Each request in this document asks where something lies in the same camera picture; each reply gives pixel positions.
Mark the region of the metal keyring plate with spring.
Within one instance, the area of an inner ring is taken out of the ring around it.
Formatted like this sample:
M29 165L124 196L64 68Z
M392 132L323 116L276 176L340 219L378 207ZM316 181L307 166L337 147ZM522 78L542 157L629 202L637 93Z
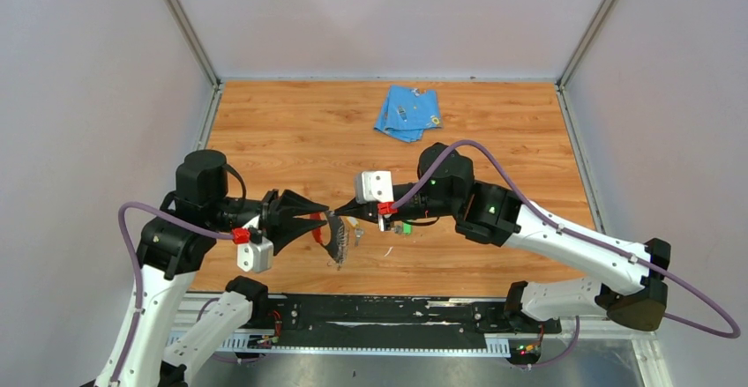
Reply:
M332 211L313 213L310 218L323 221L328 227L328 237L324 237L322 228L317 227L311 231L312 238L332 259L329 265L334 265L338 271L341 270L348 256L349 228L347 223Z

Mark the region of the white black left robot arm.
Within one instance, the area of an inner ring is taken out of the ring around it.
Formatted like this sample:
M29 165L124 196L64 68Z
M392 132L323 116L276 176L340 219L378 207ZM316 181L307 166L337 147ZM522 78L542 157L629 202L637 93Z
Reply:
M231 197L233 176L236 170L224 153L197 150L177 167L176 186L159 207L136 203L151 215L137 242L124 214L118 214L134 283L116 343L94 385L187 386L236 329L268 321L268 289L251 274L268 270L285 246L322 227L318 215L325 206L291 190L271 190L259 200ZM170 342L183 298L220 240L236 245L243 274Z

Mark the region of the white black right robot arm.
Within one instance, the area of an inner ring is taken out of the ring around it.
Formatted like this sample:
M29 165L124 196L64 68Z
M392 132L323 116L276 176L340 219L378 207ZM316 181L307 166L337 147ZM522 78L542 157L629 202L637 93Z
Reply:
M506 295L504 320L514 331L568 316L604 316L625 328L655 331L665 317L670 262L668 242L630 242L561 218L527 199L511 184L478 181L474 163L455 145L436 143L420 155L417 182L395 184L386 170L363 171L355 196L335 214L378 224L428 225L451 217L471 242L521 249L583 272L583 277L542 284L518 281Z

